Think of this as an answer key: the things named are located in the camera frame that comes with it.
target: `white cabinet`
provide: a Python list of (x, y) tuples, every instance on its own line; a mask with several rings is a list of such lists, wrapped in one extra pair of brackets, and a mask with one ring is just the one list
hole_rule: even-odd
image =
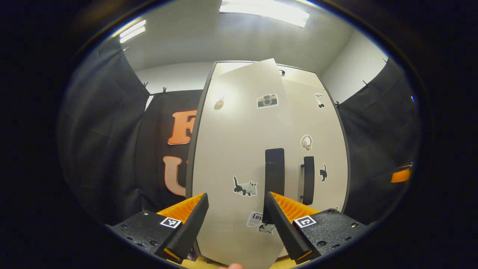
[(302, 202), (305, 156), (315, 159), (314, 201), (342, 211), (348, 157), (335, 106), (318, 77), (273, 59), (217, 62), (199, 103), (186, 197), (208, 193), (197, 237), (200, 254), (245, 268), (286, 255), (277, 230), (263, 225), (265, 150), (284, 149), (284, 195)]

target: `ceiling light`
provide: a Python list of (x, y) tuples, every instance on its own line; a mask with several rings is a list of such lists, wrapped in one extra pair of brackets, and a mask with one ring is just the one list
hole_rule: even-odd
[(128, 28), (127, 30), (125, 30), (124, 32), (120, 33), (119, 34), (119, 42), (120, 43), (124, 43), (125, 41), (143, 33), (144, 31), (146, 31), (146, 28), (144, 27), (144, 25), (146, 24), (146, 20), (142, 20), (141, 22), (133, 25), (132, 27)]
[(304, 27), (310, 14), (272, 0), (222, 0), (219, 13), (243, 13), (268, 17)]

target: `sticker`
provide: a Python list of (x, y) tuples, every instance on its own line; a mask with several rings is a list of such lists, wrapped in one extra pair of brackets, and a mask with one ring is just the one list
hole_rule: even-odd
[(181, 223), (180, 220), (167, 217), (163, 221), (161, 221), (160, 224), (163, 226), (175, 229), (180, 223)]
[(236, 176), (234, 176), (234, 192), (242, 196), (256, 196), (257, 195), (257, 183), (253, 183), (249, 180), (249, 183), (238, 184)]
[(323, 164), (323, 166), (324, 166), (324, 169), (319, 169), (319, 175), (322, 176), (321, 183), (327, 179), (327, 166), (325, 164)]
[(279, 100), (277, 99), (277, 94), (275, 93), (257, 98), (257, 109), (268, 108), (278, 105)]
[(221, 107), (224, 105), (224, 96), (222, 98), (219, 98), (219, 101), (216, 102), (214, 105), (214, 110), (219, 110)]
[(324, 95), (322, 93), (316, 93), (314, 94), (314, 96), (315, 96), (315, 99), (317, 100), (317, 103), (319, 104), (319, 108), (324, 108), (325, 105), (319, 101), (319, 97), (324, 97)]
[(247, 220), (247, 227), (257, 227), (257, 225), (262, 223), (262, 213), (252, 211), (250, 213), (249, 219)]
[(310, 151), (312, 149), (312, 138), (310, 135), (306, 134), (302, 136), (302, 139), (300, 140), (300, 146), (306, 151)]
[(299, 225), (300, 228), (304, 228), (304, 227), (307, 227), (307, 226), (310, 226), (312, 224), (317, 223), (310, 216), (305, 216), (305, 217), (302, 217), (300, 219), (296, 219), (296, 220), (294, 220), (294, 222), (297, 223), (297, 225)]
[(268, 224), (268, 223), (262, 223), (259, 228), (257, 228), (258, 232), (265, 233), (265, 234), (270, 234), (274, 235), (274, 230), (275, 230), (275, 225), (274, 224)]

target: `cat sticker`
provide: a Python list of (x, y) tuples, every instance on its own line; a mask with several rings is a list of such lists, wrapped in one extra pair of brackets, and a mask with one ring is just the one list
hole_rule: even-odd
[(324, 95), (321, 94), (321, 93), (316, 93), (316, 94), (314, 94), (314, 96), (315, 96), (315, 100), (317, 101), (317, 103), (319, 105), (319, 108), (324, 108), (325, 105), (323, 103), (321, 103), (320, 100), (319, 100), (319, 97), (324, 97)]
[(302, 139), (300, 140), (300, 146), (306, 151), (310, 151), (312, 149), (312, 138), (310, 135), (306, 134), (302, 136)]
[(234, 192), (242, 196), (256, 196), (257, 183), (253, 183), (249, 180), (249, 183), (238, 184), (238, 179), (234, 176)]
[(257, 228), (257, 231), (265, 234), (274, 235), (274, 229), (274, 224), (262, 223), (259, 228)]
[(322, 176), (321, 183), (324, 182), (327, 179), (327, 167), (326, 167), (325, 164), (323, 164), (323, 166), (324, 166), (324, 169), (319, 169), (319, 175)]

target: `white ceiling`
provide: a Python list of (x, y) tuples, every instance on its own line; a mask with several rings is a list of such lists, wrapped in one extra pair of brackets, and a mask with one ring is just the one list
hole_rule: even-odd
[(260, 61), (317, 74), (333, 62), (353, 27), (329, 12), (282, 0), (310, 13), (304, 28), (274, 19), (219, 14), (221, 0), (176, 0), (141, 16), (146, 32), (123, 45), (135, 71), (175, 63), (221, 60)]

